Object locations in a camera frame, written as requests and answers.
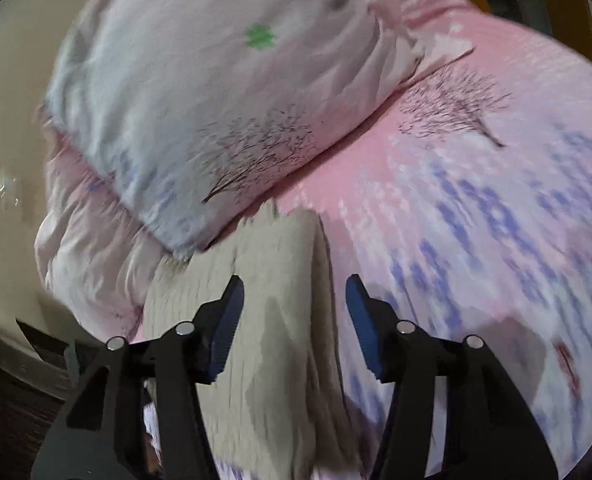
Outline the beige cable knit sweater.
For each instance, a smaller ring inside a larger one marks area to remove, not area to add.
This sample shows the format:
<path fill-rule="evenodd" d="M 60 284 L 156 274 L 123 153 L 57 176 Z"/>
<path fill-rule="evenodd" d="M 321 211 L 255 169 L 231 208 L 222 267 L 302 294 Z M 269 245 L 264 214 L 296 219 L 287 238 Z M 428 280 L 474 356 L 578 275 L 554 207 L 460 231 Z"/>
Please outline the beige cable knit sweater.
<path fill-rule="evenodd" d="M 267 202 L 188 262 L 162 258 L 146 297 L 144 336 L 192 318 L 232 275 L 244 283 L 240 322 L 224 371 L 197 388 L 219 471 L 226 478 L 358 478 L 328 250 L 314 211 L 280 214 Z"/>

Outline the lavender floral pillow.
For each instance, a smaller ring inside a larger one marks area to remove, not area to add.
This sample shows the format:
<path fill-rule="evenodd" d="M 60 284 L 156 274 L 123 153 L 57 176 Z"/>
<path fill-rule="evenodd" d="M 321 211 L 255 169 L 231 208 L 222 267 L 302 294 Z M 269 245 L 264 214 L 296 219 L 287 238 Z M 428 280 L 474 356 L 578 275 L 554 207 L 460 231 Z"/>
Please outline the lavender floral pillow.
<path fill-rule="evenodd" d="M 396 91 L 471 52 L 427 12 L 422 0 L 88 0 L 44 107 L 187 257 Z"/>

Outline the pale pink floral duvet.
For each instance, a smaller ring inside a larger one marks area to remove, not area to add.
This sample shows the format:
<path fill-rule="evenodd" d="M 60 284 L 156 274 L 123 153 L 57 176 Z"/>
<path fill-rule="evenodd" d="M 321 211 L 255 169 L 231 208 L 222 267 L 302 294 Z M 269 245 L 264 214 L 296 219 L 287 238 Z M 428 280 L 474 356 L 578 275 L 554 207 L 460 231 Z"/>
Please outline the pale pink floral duvet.
<path fill-rule="evenodd" d="M 64 136 L 43 133 L 46 216 L 34 241 L 42 285 L 94 338 L 133 340 L 166 249 Z"/>

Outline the pink floral bed sheet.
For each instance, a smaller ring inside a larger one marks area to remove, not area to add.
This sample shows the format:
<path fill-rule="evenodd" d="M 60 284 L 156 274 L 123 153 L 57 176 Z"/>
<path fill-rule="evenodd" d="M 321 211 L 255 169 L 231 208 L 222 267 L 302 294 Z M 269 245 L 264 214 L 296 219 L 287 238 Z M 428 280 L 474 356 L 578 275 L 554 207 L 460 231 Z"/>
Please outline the pink floral bed sheet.
<path fill-rule="evenodd" d="M 319 214 L 338 354 L 365 477 L 392 390 L 345 304 L 359 274 L 427 333 L 488 341 L 562 477 L 592 478 L 592 63 L 465 0 L 399 0 L 472 52 L 395 96 L 276 194 Z"/>

